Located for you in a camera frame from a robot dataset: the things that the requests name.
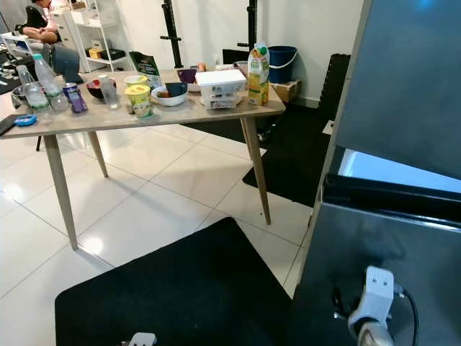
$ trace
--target blue bucket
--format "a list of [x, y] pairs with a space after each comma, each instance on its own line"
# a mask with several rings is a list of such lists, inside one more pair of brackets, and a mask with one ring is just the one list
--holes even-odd
[[288, 45], [274, 45], [269, 47], [269, 54], [269, 80], [272, 83], [291, 81], [297, 49]]

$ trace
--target green packet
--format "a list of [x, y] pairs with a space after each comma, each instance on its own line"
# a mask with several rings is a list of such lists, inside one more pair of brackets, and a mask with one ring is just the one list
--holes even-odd
[[135, 64], [136, 71], [140, 74], [145, 74], [149, 78], [150, 87], [161, 87], [160, 73], [153, 56], [145, 56], [140, 52], [130, 52], [130, 56]]

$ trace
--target white container lid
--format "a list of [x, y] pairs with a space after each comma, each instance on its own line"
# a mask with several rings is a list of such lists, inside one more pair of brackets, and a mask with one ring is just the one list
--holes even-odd
[[195, 74], [195, 80], [201, 87], [246, 82], [245, 76], [240, 72], [240, 70], [237, 69], [197, 72]]

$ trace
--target refrigerator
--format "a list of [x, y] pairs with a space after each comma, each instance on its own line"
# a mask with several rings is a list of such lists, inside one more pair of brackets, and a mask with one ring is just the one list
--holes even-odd
[[[287, 345], [357, 345], [332, 296], [355, 309], [369, 265], [413, 296], [418, 345], [461, 345], [460, 32], [461, 1], [364, 0]], [[414, 323], [395, 297], [397, 345]]]

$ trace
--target wooden table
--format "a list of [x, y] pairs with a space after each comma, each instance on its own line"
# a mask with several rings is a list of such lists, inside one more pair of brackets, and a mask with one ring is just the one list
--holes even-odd
[[[82, 77], [85, 81], [90, 81], [97, 78], [100, 74], [101, 72], [94, 72], [91, 74], [84, 74]], [[164, 107], [155, 103], [152, 107], [153, 115], [151, 117], [147, 119], [138, 119], [136, 116], [128, 114], [125, 108], [125, 104], [128, 103], [128, 100], [124, 94], [126, 85], [123, 79], [133, 74], [136, 73], [133, 71], [124, 71], [114, 72], [112, 75], [112, 78], [117, 81], [117, 91], [122, 105], [122, 107], [117, 110], [108, 110], [106, 105], [93, 98], [84, 84], [82, 84], [80, 86], [80, 91], [88, 104], [89, 109], [87, 112], [82, 113], [82, 115], [76, 115], [72, 113], [70, 109], [67, 109], [62, 113], [54, 115], [50, 123], [42, 123], [39, 121], [32, 126], [24, 128], [15, 127], [3, 136], [0, 136], [0, 139], [43, 136], [55, 184], [56, 195], [58, 196], [72, 249], [77, 249], [78, 245], [73, 223], [71, 201], [69, 199], [58, 140], [56, 139], [56, 135], [60, 133], [87, 132], [101, 167], [102, 174], [107, 177], [106, 165], [102, 157], [101, 147], [99, 146], [96, 134], [98, 130], [240, 119], [250, 157], [253, 161], [264, 216], [266, 222], [270, 224], [271, 218], [267, 201], [266, 182], [264, 179], [254, 119], [255, 117], [282, 114], [285, 111], [285, 106], [283, 102], [280, 101], [275, 91], [269, 88], [269, 102], [264, 106], [250, 105], [246, 93], [243, 93], [243, 100], [237, 108], [227, 110], [206, 110], [205, 107], [200, 104], [200, 93], [189, 93], [186, 102], [183, 104], [176, 107]], [[178, 81], [178, 76], [175, 70], [166, 70], [161, 71], [161, 79], [163, 83]], [[24, 112], [25, 109], [19, 108], [17, 110], [17, 114], [24, 114]]]

